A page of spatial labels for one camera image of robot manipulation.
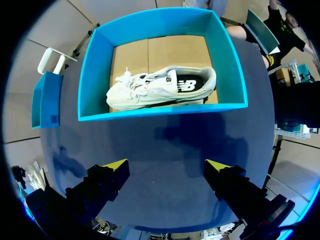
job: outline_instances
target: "blue table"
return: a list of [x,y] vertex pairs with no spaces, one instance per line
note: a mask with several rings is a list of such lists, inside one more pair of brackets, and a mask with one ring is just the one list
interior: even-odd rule
[[274,141],[274,103],[259,48],[237,39],[233,43],[249,107],[225,112],[79,122],[82,60],[71,65],[62,81],[60,127],[41,129],[56,190],[64,194],[94,164],[128,158],[131,176],[99,217],[162,233],[200,231],[236,221],[203,178],[204,161],[239,165],[262,187]]

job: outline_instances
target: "blue box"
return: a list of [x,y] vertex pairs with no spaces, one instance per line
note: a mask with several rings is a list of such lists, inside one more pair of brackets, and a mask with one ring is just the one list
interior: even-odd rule
[[59,100],[63,76],[45,72],[33,90],[31,126],[54,128],[60,124]]
[[[218,104],[109,112],[106,93],[110,85],[114,48],[143,39],[175,35],[204,36],[217,75]],[[79,121],[101,121],[241,109],[248,107],[248,98],[238,55],[217,15],[206,9],[169,7],[123,16],[94,31],[82,64],[77,104]]]

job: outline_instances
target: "black shorts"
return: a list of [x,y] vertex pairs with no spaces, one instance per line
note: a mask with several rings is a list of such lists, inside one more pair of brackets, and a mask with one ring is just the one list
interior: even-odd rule
[[247,29],[245,24],[241,24],[240,25],[245,33],[246,33],[246,41],[249,43],[253,43],[253,44],[258,44],[259,48],[260,48],[260,53],[262,56],[264,56],[268,62],[269,62],[269,67],[268,70],[272,70],[276,67],[279,67],[281,65],[281,59],[279,59],[277,57],[277,54],[266,54],[265,51],[261,48],[260,44],[258,43],[258,41],[255,39],[255,37],[252,35],[252,33]]

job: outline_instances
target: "white sneaker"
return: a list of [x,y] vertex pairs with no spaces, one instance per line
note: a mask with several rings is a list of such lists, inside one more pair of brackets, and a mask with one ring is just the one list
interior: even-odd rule
[[169,66],[154,73],[131,76],[127,70],[106,93],[107,104],[126,111],[166,102],[188,102],[208,97],[216,87],[212,67]]

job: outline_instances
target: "person's leg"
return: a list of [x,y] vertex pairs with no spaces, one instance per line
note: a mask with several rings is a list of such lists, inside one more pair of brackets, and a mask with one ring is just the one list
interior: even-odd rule
[[[254,38],[254,36],[249,32],[249,30],[247,30],[247,28],[245,28],[243,25],[241,26],[229,26],[226,28],[226,31],[228,32],[228,34],[230,35],[230,37],[236,38],[236,39],[241,39],[241,40],[246,40],[250,43],[256,43],[256,39]],[[270,63],[268,61],[268,59],[261,55],[264,65],[266,68],[269,68]]]
[[267,58],[265,57],[265,56],[263,56],[263,55],[261,55],[262,56],[262,59],[263,59],[263,62],[264,62],[264,65],[265,65],[265,67],[268,69],[269,68],[269,61],[267,60]]
[[226,31],[231,37],[234,37],[236,39],[247,39],[247,33],[242,26],[228,26],[226,28]]

